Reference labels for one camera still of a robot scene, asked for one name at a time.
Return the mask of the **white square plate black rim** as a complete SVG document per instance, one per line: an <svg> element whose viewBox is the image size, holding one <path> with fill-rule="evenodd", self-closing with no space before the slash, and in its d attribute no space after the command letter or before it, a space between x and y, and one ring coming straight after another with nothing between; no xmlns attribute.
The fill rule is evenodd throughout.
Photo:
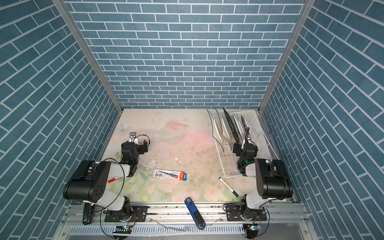
<svg viewBox="0 0 384 240"><path fill-rule="evenodd" d="M217 141L217 143L219 144L219 146L222 148L222 150L224 151L224 147L223 147L223 138L220 134L220 129L219 129L219 123L218 121L212 116L212 114L210 113L209 110L207 110L208 114L209 114L209 117L210 117L210 120L211 120L211 125L212 125L212 133L213 133L213 138Z"/></svg>

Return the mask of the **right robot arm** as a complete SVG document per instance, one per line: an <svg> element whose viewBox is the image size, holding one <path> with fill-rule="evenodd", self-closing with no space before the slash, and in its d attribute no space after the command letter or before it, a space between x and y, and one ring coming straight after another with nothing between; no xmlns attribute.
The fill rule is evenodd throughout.
<svg viewBox="0 0 384 240"><path fill-rule="evenodd" d="M245 141L242 145L234 144L233 153L239 157L238 171L244 177L255 177L257 189L244 195L240 216L245 221L256 218L265 219L264 207L272 201L290 199L294 187L282 160L257 158L258 147Z"/></svg>

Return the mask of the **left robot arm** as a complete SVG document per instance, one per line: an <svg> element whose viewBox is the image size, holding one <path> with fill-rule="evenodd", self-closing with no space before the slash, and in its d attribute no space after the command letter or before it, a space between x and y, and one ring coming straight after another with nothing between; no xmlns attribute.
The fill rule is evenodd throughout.
<svg viewBox="0 0 384 240"><path fill-rule="evenodd" d="M144 222L147 206L131 206L128 197L114 193L107 189L107 184L113 179L133 177L139 163L139 156L148 151L150 141L144 140L141 145L135 140L122 144L120 161L113 158L101 162L94 160L82 161L63 190L63 197L67 200L85 203L83 225L91 224L99 207L100 212L106 213L105 222L128 223L130 221Z"/></svg>

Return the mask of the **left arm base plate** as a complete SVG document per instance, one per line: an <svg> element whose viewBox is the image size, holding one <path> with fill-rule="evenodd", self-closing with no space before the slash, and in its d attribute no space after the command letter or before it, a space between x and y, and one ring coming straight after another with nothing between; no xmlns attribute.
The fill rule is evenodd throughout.
<svg viewBox="0 0 384 240"><path fill-rule="evenodd" d="M120 211L106 211L106 223L145 222L148 206L130 206Z"/></svg>

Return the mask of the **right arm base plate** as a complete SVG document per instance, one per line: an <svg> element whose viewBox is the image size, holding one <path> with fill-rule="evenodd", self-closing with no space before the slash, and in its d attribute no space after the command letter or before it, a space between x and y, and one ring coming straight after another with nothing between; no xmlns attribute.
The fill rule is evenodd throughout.
<svg viewBox="0 0 384 240"><path fill-rule="evenodd" d="M227 221L229 222L258 222L267 220L266 212L264 210L252 210L235 204L225 204L223 205L223 210L225 211Z"/></svg>

